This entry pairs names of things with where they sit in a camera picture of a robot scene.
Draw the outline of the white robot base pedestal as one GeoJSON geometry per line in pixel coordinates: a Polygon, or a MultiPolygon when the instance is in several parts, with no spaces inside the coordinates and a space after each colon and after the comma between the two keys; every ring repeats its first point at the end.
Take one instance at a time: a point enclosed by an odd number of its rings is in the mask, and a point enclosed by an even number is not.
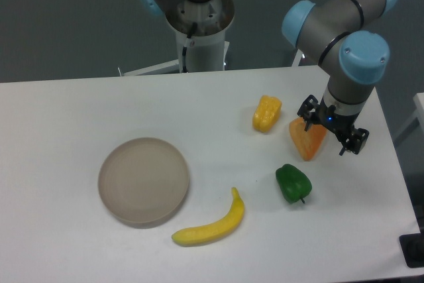
{"type": "Polygon", "coordinates": [[[235,15],[233,0],[184,1],[166,13],[174,31],[178,58],[125,72],[123,76],[212,72],[225,69],[227,29],[235,15]]]}

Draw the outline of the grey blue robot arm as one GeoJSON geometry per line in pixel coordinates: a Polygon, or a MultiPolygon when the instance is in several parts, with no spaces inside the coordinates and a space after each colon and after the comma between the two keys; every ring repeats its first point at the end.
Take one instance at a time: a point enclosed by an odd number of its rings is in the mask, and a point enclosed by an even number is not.
{"type": "MultiPolygon", "coordinates": [[[[182,73],[224,68],[225,32],[235,15],[232,0],[141,0],[154,15],[165,15],[176,35],[182,73]]],[[[323,97],[309,96],[298,116],[306,129],[332,132],[342,152],[358,154],[368,139],[354,123],[390,59],[387,42],[364,30],[397,0],[328,0],[296,3],[285,15],[282,34],[329,75],[323,97]]]]}

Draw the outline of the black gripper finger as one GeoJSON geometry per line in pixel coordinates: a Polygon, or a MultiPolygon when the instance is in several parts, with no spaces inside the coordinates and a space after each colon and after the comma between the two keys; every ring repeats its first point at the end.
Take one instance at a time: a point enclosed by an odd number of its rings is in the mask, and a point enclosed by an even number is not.
{"type": "Polygon", "coordinates": [[[314,95],[309,95],[301,104],[297,116],[305,123],[304,131],[308,131],[312,125],[319,124],[319,102],[314,95]]]}
{"type": "Polygon", "coordinates": [[[339,155],[342,156],[345,152],[359,154],[364,148],[369,137],[369,131],[363,128],[356,129],[351,127],[347,131],[337,133],[337,139],[342,144],[339,155]]]}

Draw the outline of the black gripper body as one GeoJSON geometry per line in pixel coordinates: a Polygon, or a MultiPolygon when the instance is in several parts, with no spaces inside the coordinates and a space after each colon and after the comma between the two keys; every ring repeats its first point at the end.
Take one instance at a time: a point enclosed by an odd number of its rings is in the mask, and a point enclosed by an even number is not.
{"type": "Polygon", "coordinates": [[[364,103],[348,104],[324,94],[316,110],[319,123],[335,135],[350,135],[364,103]]]}

